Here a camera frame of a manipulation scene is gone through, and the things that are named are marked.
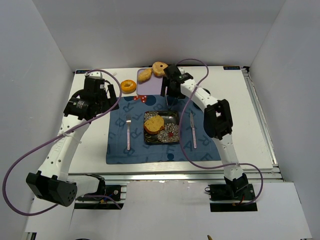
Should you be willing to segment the silver metal tongs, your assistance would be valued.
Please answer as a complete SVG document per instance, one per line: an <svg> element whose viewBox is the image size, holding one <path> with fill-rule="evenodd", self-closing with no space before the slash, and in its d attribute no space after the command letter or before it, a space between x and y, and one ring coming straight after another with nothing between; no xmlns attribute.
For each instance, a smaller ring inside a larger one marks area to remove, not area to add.
<svg viewBox="0 0 320 240"><path fill-rule="evenodd" d="M170 111L172 108L178 104L178 98L172 96L165 96L165 101L167 105L167 109Z"/></svg>

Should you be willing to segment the golden bread slice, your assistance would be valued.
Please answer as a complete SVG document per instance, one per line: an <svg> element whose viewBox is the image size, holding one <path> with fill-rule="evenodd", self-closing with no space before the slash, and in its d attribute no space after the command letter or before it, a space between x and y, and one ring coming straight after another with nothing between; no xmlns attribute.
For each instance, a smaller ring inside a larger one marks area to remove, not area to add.
<svg viewBox="0 0 320 240"><path fill-rule="evenodd" d="M143 124L143 128L148 134L156 135L165 129L165 121L160 115L156 115L148 119Z"/></svg>

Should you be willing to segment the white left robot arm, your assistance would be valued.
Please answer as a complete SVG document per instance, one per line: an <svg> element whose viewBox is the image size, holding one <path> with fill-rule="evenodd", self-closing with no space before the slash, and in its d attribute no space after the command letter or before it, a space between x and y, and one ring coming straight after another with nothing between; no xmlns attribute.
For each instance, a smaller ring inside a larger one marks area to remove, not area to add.
<svg viewBox="0 0 320 240"><path fill-rule="evenodd" d="M36 173L29 173L26 183L41 199L68 207L78 197L96 198L106 193L104 178L95 174L70 176L73 157L84 133L97 117L118 109L114 86L99 71L85 74L84 87L68 100L58 132L46 159Z"/></svg>

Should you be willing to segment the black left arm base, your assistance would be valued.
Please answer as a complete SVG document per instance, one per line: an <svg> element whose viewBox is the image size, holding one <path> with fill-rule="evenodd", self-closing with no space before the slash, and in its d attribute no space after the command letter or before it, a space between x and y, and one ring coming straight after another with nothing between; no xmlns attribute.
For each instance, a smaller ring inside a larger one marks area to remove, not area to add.
<svg viewBox="0 0 320 240"><path fill-rule="evenodd" d="M74 208L77 210L120 210L124 206L124 186L106 183L96 174L83 174L71 178L77 183L77 198Z"/></svg>

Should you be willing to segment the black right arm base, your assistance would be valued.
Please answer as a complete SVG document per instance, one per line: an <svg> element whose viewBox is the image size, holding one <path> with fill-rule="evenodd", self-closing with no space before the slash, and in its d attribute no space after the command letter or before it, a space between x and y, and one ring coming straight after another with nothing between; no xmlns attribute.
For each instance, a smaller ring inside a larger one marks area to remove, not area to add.
<svg viewBox="0 0 320 240"><path fill-rule="evenodd" d="M210 211L212 213L235 213L235 212L257 212L258 207L255 202L255 191L252 184L238 193L233 193L226 184L210 184L204 188L209 195Z"/></svg>

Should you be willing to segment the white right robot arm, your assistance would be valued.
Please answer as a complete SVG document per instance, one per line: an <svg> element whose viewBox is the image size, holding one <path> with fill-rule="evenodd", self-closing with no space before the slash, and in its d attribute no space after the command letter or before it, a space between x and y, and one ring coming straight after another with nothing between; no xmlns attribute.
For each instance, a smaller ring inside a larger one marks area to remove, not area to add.
<svg viewBox="0 0 320 240"><path fill-rule="evenodd" d="M233 196L248 186L248 178L239 165L233 145L233 120L230 104L226 99L218 100L200 87L189 73L181 73L171 64L164 68L161 92L162 97L188 98L203 112L203 128L218 150L224 180Z"/></svg>

